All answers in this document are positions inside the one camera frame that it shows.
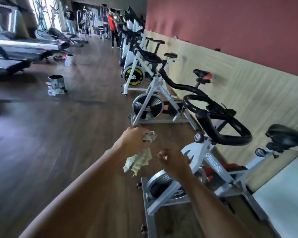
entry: cloth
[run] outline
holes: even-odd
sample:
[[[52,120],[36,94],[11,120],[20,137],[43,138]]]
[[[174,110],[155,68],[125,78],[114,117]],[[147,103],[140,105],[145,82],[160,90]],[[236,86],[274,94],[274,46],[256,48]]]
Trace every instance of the cloth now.
[[[67,27],[71,34],[76,34],[75,22],[71,20],[66,20]]]
[[[156,132],[152,131],[152,135],[145,134],[143,137],[144,141],[149,141],[152,143],[157,137]],[[137,176],[138,171],[142,166],[148,165],[149,160],[152,159],[150,148],[145,148],[138,154],[127,158],[126,164],[124,166],[124,172],[132,170],[134,172],[133,176]]]
[[[67,20],[74,21],[74,13],[72,11],[70,11],[70,10],[66,10],[64,12],[64,17]]]
[[[119,47],[119,38],[118,38],[118,32],[115,31],[111,31],[111,46],[114,46],[114,38],[116,38],[116,43],[117,43],[117,47]]]
[[[114,17],[112,15],[107,15],[108,17],[108,24],[109,24],[109,27],[111,29],[111,31],[116,31],[116,25],[115,25],[115,22],[114,22]]]

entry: person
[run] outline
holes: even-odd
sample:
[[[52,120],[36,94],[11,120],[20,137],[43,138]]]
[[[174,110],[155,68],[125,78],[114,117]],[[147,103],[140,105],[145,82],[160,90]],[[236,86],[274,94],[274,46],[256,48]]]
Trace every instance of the person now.
[[[117,48],[120,48],[119,46],[119,39],[118,39],[118,32],[116,30],[115,20],[114,20],[114,13],[112,10],[108,10],[108,24],[111,30],[111,47],[114,48],[114,38],[116,39]]]
[[[76,34],[74,13],[70,10],[69,6],[65,6],[64,18],[71,34]]]
[[[19,238],[86,237],[111,187],[123,172],[126,158],[151,144],[142,140],[151,132],[141,126],[128,128],[94,164],[61,192],[24,230]],[[163,169],[177,180],[191,200],[206,238],[254,237],[230,210],[192,174],[180,150],[158,154]]]

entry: wall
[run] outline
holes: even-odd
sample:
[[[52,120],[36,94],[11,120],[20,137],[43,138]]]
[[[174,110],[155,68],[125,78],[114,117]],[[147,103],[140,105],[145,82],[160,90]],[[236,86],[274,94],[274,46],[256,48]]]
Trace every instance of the wall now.
[[[188,42],[146,31],[148,37],[164,40],[158,54],[174,52],[178,59],[170,65],[170,78],[181,84],[195,85],[192,71],[202,69],[215,74],[211,84],[200,88],[218,103],[237,111],[236,118],[252,133],[253,141],[247,146],[217,145],[230,163],[246,165],[254,158],[256,148],[264,148],[269,139],[265,136],[274,123],[284,124],[298,130],[298,76],[260,64],[246,61],[221,52]],[[149,50],[155,49],[151,42]],[[180,98],[187,92],[175,90]],[[205,103],[197,106],[204,108]],[[237,135],[227,126],[223,134]],[[269,159],[248,176],[247,184],[255,191],[289,164],[298,152],[287,150],[278,159]]]
[[[254,194],[279,235],[298,238],[298,158]]]
[[[147,12],[147,0],[72,0],[75,2],[82,2],[91,5],[100,6],[107,4],[110,8],[127,10],[128,6],[135,11],[137,15],[146,16]]]
[[[146,29],[298,75],[298,0],[148,0]]]

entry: handlebar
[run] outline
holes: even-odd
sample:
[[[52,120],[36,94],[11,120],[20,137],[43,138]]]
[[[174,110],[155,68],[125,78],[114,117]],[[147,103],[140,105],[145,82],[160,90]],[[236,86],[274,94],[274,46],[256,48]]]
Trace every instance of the handlebar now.
[[[213,141],[215,141],[218,144],[234,145],[234,146],[246,145],[252,141],[253,137],[250,131],[243,124],[241,124],[237,119],[235,119],[230,114],[228,114],[225,108],[223,108],[220,104],[213,101],[202,90],[193,86],[174,83],[167,76],[163,68],[159,70],[159,73],[171,88],[185,90],[196,94],[196,95],[186,95],[183,97],[184,107],[186,107],[187,109],[195,113],[195,117],[198,120],[199,124],[202,126],[205,133]],[[190,100],[207,102],[212,107],[212,109],[215,110],[216,112],[209,112],[205,109],[198,108],[195,105],[193,105],[190,102]],[[211,119],[227,121],[227,123],[230,124],[240,134],[240,136],[220,134],[212,124]]]

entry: white bucket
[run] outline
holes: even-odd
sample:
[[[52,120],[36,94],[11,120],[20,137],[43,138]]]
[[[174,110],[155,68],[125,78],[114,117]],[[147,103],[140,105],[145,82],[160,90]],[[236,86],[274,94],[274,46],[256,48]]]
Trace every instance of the white bucket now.
[[[73,54],[66,55],[65,65],[66,66],[71,66],[71,65],[74,65],[74,64],[76,64],[75,55],[73,55]]]

